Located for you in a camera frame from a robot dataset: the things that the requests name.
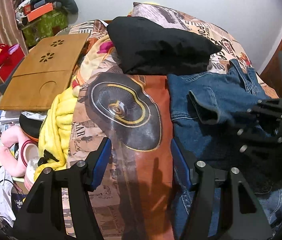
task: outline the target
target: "circular cutout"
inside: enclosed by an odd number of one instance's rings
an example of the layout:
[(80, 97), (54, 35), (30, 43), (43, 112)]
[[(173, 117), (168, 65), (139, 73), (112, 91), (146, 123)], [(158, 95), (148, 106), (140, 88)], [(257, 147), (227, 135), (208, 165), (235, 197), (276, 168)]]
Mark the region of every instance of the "circular cutout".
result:
[(57, 87), (57, 83), (54, 81), (48, 81), (45, 84), (42, 85), (40, 88), (40, 95), (46, 96), (53, 92), (53, 90)]

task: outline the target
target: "denim jacket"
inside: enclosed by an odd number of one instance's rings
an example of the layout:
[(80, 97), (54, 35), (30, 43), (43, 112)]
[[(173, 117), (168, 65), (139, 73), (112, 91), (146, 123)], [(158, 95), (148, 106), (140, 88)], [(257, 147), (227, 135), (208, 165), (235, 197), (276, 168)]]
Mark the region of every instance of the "denim jacket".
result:
[[(227, 74), (168, 75), (174, 136), (198, 160), (205, 161), (213, 168), (239, 168), (274, 228), (282, 222), (282, 185), (278, 186), (278, 190), (271, 191), (273, 182), (249, 157), (240, 153), (242, 143), (237, 137), (227, 133), (227, 123), (236, 122), (233, 113), (245, 112), (258, 100), (269, 97), (258, 83), (254, 68), (248, 67), (247, 73), (244, 73), (236, 59), (231, 60), (230, 64)], [(181, 185), (176, 167), (174, 180), (180, 187), (172, 205), (173, 226), (175, 234), (180, 236), (194, 193)], [(216, 209), (213, 210), (210, 227), (212, 235), (217, 229), (219, 190), (215, 190)]]

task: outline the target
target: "pink fabric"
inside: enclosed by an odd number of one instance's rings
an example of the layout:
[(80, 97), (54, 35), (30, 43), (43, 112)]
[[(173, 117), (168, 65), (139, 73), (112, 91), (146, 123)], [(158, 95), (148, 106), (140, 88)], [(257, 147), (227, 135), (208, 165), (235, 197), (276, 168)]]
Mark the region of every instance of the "pink fabric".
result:
[(14, 53), (19, 47), (20, 47), (19, 44), (13, 45), (13, 46), (8, 50), (9, 55), (11, 55), (12, 53)]
[(112, 41), (104, 42), (100, 45), (100, 49), (97, 54), (108, 53), (109, 49), (111, 49), (112, 47), (114, 47)]

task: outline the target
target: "orange box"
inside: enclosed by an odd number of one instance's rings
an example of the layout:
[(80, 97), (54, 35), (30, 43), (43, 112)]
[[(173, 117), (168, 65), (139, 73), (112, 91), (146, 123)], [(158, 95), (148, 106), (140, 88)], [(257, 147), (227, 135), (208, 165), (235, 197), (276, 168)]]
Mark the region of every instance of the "orange box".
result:
[(34, 19), (37, 19), (38, 17), (40, 17), (41, 15), (52, 11), (53, 9), (54, 8), (52, 7), (52, 3), (47, 3), (43, 6), (40, 6), (39, 8), (34, 9), (29, 14), (27, 14), (28, 21), (31, 22)]

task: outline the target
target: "blue gripper pad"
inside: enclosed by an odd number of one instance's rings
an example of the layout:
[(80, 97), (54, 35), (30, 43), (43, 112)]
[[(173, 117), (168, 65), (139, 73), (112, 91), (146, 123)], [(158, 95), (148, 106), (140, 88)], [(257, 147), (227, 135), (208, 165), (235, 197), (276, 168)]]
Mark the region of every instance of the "blue gripper pad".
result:
[(177, 175), (187, 190), (191, 190), (193, 185), (190, 180), (190, 168), (185, 162), (185, 159), (175, 141), (175, 139), (171, 140), (171, 153), (173, 157), (174, 166), (177, 168)]
[(103, 138), (102, 142), (100, 143), (99, 148), (96, 150), (96, 152), (101, 152), (99, 155), (99, 158), (97, 159), (97, 162), (94, 166), (93, 172), (92, 172), (92, 183), (91, 183), (91, 189), (95, 190), (102, 181), (105, 168), (109, 162), (109, 158), (112, 151), (112, 144), (111, 140), (109, 138)]

